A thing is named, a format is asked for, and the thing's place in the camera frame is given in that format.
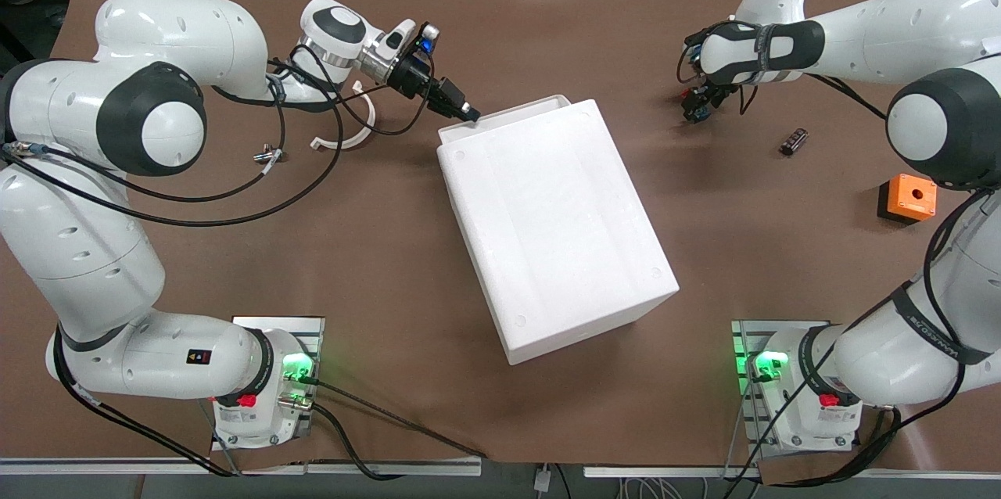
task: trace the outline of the white plug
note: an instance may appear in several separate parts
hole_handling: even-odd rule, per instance
[[[548,492],[550,490],[550,477],[552,475],[549,464],[543,464],[543,467],[536,470],[536,491],[540,493]]]

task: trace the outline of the brown table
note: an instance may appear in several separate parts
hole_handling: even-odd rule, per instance
[[[93,54],[93,18],[103,1],[72,0],[54,56]],[[260,22],[271,55],[287,54],[308,0],[233,1]],[[436,130],[448,122],[428,114],[407,135],[375,138],[344,154],[321,188],[267,220],[214,229],[147,224],[167,271],[157,307],[218,318],[324,316],[325,380],[495,460],[722,464],[739,399],[730,321],[850,321],[914,274],[936,225],[899,228],[876,218],[877,185],[907,167],[878,120],[811,79],[763,87],[744,117],[732,101],[705,124],[682,121],[674,80],[682,38],[723,19],[740,0],[338,1],[382,28],[404,17],[437,24],[438,74],[483,113],[557,93],[597,99],[681,292],[636,324],[509,366],[434,153]],[[857,1],[807,0],[807,11]],[[886,106],[896,88],[858,90]],[[210,90],[206,96],[203,157],[186,174],[144,185],[195,195],[257,172],[250,156],[276,139],[273,111]],[[415,107],[390,92],[375,101],[386,128],[404,124]],[[135,206],[175,217],[233,217],[284,199],[324,167],[329,153],[307,143],[334,129],[329,114],[289,110],[288,120],[289,163],[246,196],[194,207],[132,196]],[[811,133],[808,143],[797,156],[780,157],[776,147],[800,126]],[[960,196],[942,199],[951,210]],[[48,378],[42,357],[55,316],[6,249],[0,271],[0,455],[165,455],[94,418]],[[974,413],[990,411],[999,397],[1001,387],[966,393],[948,413],[908,428],[881,465],[1001,471],[1001,457],[980,452],[1001,430]],[[207,446],[205,420],[191,402],[108,400],[186,444]],[[364,458],[455,456],[421,435],[335,407]],[[736,456],[746,457],[742,447]],[[241,461],[340,457],[324,428]]]

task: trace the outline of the orange push button box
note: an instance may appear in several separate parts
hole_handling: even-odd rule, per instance
[[[876,214],[902,224],[916,224],[935,215],[938,186],[927,178],[898,174],[879,188]]]

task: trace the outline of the white box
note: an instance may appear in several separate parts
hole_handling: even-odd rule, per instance
[[[553,96],[438,134],[509,363],[632,323],[678,292],[594,100]]]

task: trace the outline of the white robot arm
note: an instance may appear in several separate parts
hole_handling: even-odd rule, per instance
[[[333,0],[312,0],[300,23],[289,60],[300,71],[268,74],[263,33],[235,3],[108,0],[93,62],[32,61],[0,81],[3,156],[15,163],[0,171],[0,235],[59,317],[46,353],[53,377],[93,392],[214,399],[217,432],[237,447],[292,437],[304,388],[289,378],[313,367],[297,339],[153,309],[164,270],[141,222],[61,185],[127,210],[125,188],[47,153],[63,149],[117,174],[178,174],[204,144],[199,85],[236,101],[319,111],[351,68],[424,96],[447,117],[478,118],[424,61],[434,26],[407,20],[385,34]]]
[[[744,0],[731,20],[686,40],[701,85],[683,103],[708,117],[741,84],[801,74],[904,84],[887,112],[891,147],[942,188],[976,190],[947,240],[857,325],[783,329],[750,361],[790,451],[848,450],[862,403],[943,398],[1001,382],[1001,8],[999,0],[870,0],[805,18],[804,0]],[[938,317],[931,288],[958,338]],[[817,364],[830,353],[821,368]],[[788,396],[804,391],[785,409]]]

